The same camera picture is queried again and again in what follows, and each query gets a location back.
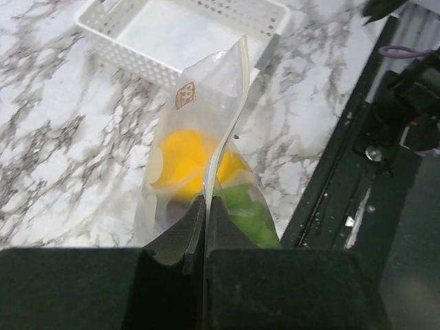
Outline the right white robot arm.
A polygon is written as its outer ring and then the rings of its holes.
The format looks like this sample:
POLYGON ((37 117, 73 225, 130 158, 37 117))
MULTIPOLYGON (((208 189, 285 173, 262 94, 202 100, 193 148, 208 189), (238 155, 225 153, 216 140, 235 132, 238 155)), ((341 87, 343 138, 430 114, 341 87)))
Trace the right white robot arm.
POLYGON ((439 2, 404 1, 366 98, 370 109, 353 150, 384 168, 399 152, 439 154, 439 2))

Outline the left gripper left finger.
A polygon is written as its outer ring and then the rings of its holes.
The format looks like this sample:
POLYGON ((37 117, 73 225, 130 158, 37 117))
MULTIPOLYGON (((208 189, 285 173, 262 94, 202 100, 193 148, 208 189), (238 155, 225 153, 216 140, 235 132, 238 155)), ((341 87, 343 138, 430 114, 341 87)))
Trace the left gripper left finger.
POLYGON ((205 201, 145 247, 1 252, 2 329, 201 329, 205 201))

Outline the yellow bell pepper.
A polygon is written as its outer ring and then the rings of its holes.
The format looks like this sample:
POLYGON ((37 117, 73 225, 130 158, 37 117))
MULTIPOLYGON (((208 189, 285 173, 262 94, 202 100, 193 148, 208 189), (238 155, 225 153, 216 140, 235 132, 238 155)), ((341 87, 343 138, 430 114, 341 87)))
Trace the yellow bell pepper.
MULTIPOLYGON (((159 196, 191 203, 201 194, 205 170, 218 144, 211 135, 194 129, 173 131, 150 152, 144 184, 159 196)), ((248 163, 234 148, 225 152, 217 179, 223 191, 254 183, 248 163)))

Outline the green grape bunch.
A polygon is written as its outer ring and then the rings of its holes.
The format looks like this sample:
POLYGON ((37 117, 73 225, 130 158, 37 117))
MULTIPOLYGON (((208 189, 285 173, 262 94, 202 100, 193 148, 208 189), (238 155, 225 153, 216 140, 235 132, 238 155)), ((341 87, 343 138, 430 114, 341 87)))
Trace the green grape bunch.
POLYGON ((253 243, 260 248, 281 248, 266 200, 256 186, 229 186, 224 196, 231 220, 253 243))

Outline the clear zip top bag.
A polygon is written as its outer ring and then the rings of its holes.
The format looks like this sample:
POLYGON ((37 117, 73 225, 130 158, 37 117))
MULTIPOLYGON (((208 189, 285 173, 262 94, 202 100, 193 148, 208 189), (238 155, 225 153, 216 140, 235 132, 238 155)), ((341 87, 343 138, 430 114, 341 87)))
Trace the clear zip top bag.
POLYGON ((232 222, 257 246, 279 248, 256 175, 233 142, 251 85, 248 39, 185 68, 159 118, 134 218, 146 245, 199 196, 222 198, 232 222))

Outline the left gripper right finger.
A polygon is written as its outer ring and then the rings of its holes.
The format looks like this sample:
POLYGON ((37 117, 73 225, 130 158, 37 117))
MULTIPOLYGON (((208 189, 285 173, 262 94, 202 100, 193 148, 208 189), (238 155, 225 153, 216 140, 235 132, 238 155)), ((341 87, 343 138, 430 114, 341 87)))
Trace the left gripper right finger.
POLYGON ((378 286, 357 254, 262 249, 211 203, 206 255, 207 329, 389 329, 378 286))

